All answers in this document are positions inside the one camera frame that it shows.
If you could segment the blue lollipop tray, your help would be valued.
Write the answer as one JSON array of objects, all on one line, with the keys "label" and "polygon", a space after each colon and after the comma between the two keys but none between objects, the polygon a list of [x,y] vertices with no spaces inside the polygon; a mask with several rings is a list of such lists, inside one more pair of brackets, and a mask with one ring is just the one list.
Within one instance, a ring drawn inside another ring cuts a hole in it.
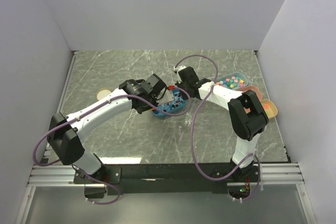
[{"label": "blue lollipop tray", "polygon": [[180,112],[187,104],[179,89],[166,90],[157,99],[158,109],[169,114]]}]

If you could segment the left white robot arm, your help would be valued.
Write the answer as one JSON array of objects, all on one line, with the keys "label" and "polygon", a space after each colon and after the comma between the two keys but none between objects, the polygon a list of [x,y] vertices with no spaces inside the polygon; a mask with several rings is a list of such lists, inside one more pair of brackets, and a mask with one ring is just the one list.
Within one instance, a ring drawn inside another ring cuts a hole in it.
[{"label": "left white robot arm", "polygon": [[86,173],[91,182],[106,176],[106,167],[82,143],[99,125],[112,117],[135,109],[139,114],[158,105],[167,86],[156,74],[146,80],[129,79],[100,101],[72,114],[57,113],[51,118],[47,141],[64,165],[73,165]]}]

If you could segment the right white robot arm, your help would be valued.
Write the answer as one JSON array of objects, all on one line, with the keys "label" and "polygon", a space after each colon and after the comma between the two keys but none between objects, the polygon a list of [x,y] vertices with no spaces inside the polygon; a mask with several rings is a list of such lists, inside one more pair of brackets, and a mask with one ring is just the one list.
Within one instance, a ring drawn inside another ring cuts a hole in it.
[{"label": "right white robot arm", "polygon": [[253,165],[258,139],[269,123],[256,92],[230,90],[206,78],[201,80],[192,67],[180,66],[174,72],[180,78],[176,85],[191,98],[209,101],[229,112],[232,128],[237,135],[232,156],[232,162],[236,165],[231,167],[230,175],[235,181],[243,181]]}]

